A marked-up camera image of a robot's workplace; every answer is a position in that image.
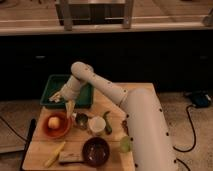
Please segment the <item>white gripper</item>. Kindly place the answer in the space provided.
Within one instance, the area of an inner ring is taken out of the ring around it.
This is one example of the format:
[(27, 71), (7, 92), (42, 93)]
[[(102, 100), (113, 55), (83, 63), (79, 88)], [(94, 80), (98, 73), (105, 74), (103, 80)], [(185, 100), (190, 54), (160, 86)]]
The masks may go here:
[(70, 76), (68, 81), (62, 86), (60, 92), (54, 93), (50, 98), (50, 102), (58, 103), (61, 101), (62, 97), (68, 101), (66, 106), (66, 116), (70, 117), (75, 108), (75, 102), (80, 94), (82, 87), (86, 84), (85, 81), (79, 80), (73, 75)]

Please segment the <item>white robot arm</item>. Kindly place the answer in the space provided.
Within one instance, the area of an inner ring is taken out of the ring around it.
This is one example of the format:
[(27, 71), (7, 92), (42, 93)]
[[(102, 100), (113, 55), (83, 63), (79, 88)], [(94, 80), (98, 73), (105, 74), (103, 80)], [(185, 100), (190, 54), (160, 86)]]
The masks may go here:
[(75, 62), (71, 65), (69, 80), (49, 100), (75, 101), (86, 83), (129, 115), (127, 123), (133, 139), (135, 171), (178, 171), (167, 123), (155, 92), (146, 88), (123, 89), (95, 74), (90, 65)]

